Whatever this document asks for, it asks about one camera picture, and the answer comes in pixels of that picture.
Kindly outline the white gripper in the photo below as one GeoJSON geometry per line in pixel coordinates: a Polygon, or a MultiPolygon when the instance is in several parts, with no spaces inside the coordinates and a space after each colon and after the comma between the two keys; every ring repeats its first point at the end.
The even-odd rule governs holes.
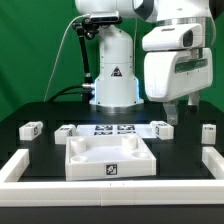
{"type": "Polygon", "coordinates": [[[212,53],[202,50],[202,57],[192,58],[192,51],[149,52],[144,60],[145,92],[150,101],[164,102],[167,123],[178,124],[179,97],[188,95],[187,113],[197,115],[200,92],[213,81],[212,53]]]}

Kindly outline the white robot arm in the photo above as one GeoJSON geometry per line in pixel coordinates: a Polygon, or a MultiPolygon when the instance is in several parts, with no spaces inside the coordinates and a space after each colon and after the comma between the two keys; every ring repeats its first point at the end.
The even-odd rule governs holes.
{"type": "Polygon", "coordinates": [[[207,24],[209,0],[75,0],[84,16],[84,35],[100,37],[100,74],[91,107],[126,112],[143,104],[133,71],[133,40],[117,28],[124,18],[140,18],[156,27],[142,39],[144,86],[149,100],[161,102],[167,121],[178,119],[175,100],[188,96],[196,107],[199,91],[213,80],[207,24]]]}

